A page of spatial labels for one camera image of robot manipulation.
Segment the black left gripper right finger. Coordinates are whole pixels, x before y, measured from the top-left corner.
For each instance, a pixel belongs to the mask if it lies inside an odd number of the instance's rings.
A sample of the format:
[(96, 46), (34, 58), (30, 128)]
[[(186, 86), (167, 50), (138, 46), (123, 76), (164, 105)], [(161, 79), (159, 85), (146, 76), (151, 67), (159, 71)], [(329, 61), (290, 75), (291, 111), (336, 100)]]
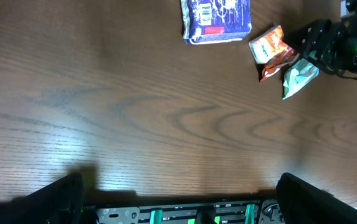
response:
[(282, 174), (276, 193), (285, 223), (357, 224), (357, 209), (291, 173)]

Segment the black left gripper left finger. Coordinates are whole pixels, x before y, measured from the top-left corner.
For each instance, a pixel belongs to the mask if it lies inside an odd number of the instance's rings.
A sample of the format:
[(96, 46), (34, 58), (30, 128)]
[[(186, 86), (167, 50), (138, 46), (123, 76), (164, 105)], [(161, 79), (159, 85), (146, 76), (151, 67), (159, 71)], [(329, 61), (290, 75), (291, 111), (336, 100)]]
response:
[(83, 190), (82, 175), (69, 174), (0, 209), (0, 223), (78, 223)]

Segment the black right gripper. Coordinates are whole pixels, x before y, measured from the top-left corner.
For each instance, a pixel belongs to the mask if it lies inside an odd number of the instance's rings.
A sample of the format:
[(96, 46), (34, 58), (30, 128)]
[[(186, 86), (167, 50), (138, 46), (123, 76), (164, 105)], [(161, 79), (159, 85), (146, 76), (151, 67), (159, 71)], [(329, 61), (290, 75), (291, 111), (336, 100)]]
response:
[(321, 70), (340, 70), (338, 41), (347, 34), (342, 22), (315, 20), (302, 28), (301, 55)]

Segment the teal snack packet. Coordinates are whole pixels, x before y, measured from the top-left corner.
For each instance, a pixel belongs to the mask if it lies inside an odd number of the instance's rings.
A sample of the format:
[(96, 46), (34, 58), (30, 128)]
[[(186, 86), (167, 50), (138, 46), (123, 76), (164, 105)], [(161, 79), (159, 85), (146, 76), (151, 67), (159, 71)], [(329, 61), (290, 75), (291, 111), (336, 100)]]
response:
[(305, 85), (319, 75), (319, 69), (304, 58), (290, 67), (283, 81), (283, 100), (299, 92)]

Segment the orange white snack packet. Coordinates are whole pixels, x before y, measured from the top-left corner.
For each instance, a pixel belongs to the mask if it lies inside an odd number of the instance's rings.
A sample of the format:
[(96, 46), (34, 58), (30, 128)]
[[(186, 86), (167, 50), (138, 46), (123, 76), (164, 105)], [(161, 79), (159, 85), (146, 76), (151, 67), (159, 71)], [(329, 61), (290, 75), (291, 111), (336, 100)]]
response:
[(252, 55), (256, 64), (266, 64), (276, 55), (287, 49), (288, 45), (282, 39), (284, 37), (281, 25), (270, 28), (261, 36), (249, 42)]

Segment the red purple snack bag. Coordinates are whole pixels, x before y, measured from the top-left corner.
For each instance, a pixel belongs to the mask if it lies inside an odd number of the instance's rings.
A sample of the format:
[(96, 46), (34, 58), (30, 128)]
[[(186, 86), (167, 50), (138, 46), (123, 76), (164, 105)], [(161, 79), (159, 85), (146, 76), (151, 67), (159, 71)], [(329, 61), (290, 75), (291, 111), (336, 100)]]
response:
[(190, 45), (240, 41), (252, 29), (250, 0), (181, 0), (181, 12)]

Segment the brown orange snack packet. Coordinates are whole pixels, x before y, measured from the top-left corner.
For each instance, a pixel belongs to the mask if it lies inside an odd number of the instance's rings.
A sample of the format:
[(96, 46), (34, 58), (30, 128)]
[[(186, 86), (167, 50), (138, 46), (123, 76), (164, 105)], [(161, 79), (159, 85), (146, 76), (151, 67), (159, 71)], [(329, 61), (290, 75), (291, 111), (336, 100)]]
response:
[(267, 62), (266, 65), (264, 65), (261, 72), (260, 82), (263, 82), (269, 77), (275, 75), (282, 67), (294, 63), (299, 56), (300, 54), (296, 50), (291, 47), (287, 47), (284, 51), (274, 56)]

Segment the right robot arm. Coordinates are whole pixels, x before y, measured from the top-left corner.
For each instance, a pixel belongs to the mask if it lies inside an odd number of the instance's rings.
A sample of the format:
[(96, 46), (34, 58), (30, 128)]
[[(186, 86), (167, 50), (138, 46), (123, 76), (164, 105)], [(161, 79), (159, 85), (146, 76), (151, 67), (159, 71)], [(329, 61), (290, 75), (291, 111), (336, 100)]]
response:
[(325, 73), (357, 73), (357, 0), (341, 2), (340, 22), (312, 22), (300, 51), (303, 58)]

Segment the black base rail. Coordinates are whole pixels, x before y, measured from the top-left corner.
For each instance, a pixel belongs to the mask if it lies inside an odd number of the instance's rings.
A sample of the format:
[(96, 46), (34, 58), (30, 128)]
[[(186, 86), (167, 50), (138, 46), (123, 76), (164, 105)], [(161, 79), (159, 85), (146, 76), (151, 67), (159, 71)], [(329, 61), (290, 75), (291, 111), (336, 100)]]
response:
[(242, 200), (175, 205), (149, 206), (87, 206), (81, 209), (88, 223), (112, 224), (195, 224), (204, 215), (218, 224), (283, 224), (285, 218), (278, 202), (267, 200)]

